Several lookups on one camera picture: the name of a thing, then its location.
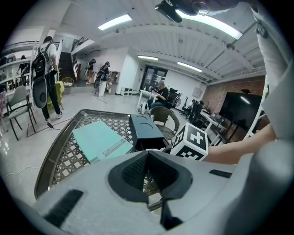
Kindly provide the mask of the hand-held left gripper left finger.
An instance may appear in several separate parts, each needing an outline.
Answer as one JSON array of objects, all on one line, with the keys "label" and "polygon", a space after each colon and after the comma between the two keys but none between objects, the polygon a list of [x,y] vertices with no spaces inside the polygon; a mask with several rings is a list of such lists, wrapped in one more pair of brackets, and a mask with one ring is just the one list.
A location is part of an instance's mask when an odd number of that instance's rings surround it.
[{"label": "hand-held left gripper left finger", "polygon": [[54,208],[63,208],[61,199],[70,190],[83,194],[62,222],[61,230],[72,235],[159,235],[165,229],[159,216],[149,212],[145,202],[131,202],[118,196],[108,183],[116,165],[136,157],[136,153],[83,167],[51,187],[36,201],[34,209],[45,217]]}]

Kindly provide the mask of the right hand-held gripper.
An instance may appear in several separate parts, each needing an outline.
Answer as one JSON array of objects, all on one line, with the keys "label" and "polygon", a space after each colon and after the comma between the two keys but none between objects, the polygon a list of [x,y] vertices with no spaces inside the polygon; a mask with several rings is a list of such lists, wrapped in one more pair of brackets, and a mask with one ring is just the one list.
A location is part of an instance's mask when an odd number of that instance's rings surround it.
[{"label": "right hand-held gripper", "polygon": [[208,155],[207,133],[190,123],[186,123],[176,133],[170,154],[202,161]]}]

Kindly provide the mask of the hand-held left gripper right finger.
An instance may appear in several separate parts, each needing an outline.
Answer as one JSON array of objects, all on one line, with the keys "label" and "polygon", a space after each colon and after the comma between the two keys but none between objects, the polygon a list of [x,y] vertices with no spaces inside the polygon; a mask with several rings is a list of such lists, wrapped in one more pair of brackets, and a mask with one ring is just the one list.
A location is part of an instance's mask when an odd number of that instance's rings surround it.
[{"label": "hand-held left gripper right finger", "polygon": [[148,170],[162,197],[160,224],[169,230],[196,215],[224,188],[235,168],[149,151]]}]

